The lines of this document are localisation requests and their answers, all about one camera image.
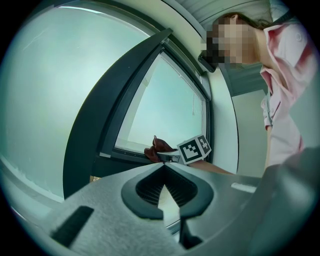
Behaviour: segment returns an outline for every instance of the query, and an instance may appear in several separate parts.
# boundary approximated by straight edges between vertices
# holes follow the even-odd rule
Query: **window glass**
[[[126,113],[115,146],[143,153],[154,135],[172,148],[203,132],[199,92],[172,60],[160,54],[139,86]]]
[[[31,20],[0,69],[1,159],[17,176],[63,197],[66,146],[84,100],[115,61],[148,37],[85,9],[52,8]]]

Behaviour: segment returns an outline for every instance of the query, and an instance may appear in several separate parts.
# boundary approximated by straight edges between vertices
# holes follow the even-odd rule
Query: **woman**
[[[213,23],[208,36],[215,42],[213,55],[218,62],[231,67],[262,63],[260,74],[269,91],[269,97],[261,102],[267,132],[265,169],[302,151],[304,143],[289,110],[318,69],[317,50],[304,28],[298,23],[268,27],[267,22],[255,22],[242,13],[231,12]],[[189,166],[230,174],[203,160]]]

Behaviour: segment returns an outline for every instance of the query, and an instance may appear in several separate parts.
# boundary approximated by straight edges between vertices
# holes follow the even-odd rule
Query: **dark window frame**
[[[63,165],[64,198],[68,198],[87,185],[90,182],[90,176],[109,176],[153,163],[144,154],[115,148],[115,143],[135,92],[151,64],[162,51],[169,55],[185,74],[194,81],[197,89],[206,99],[206,136],[212,147],[212,152],[206,160],[212,163],[214,120],[209,118],[213,116],[213,106],[211,92],[208,93],[209,80],[207,73],[202,72],[200,78],[197,77],[197,69],[194,65],[190,65],[192,61],[196,60],[192,58],[192,61],[186,61],[188,54],[185,54],[177,47],[176,42],[172,42],[171,33],[172,30],[170,28],[164,29],[136,45],[117,60],[92,88],[74,121],[68,139]],[[124,78],[123,70],[128,66],[133,70],[130,74],[127,73],[126,78]],[[118,89],[117,92],[110,90],[110,88],[108,89],[105,84],[108,84],[109,81],[117,83],[117,77],[119,77],[117,74],[120,73],[122,80],[125,81],[120,85],[121,89]],[[203,83],[208,86],[207,90],[204,88]],[[106,108],[102,95],[111,97],[112,100],[110,101],[112,103],[110,104],[112,105]],[[107,147],[107,151],[102,152],[101,149],[103,147]]]

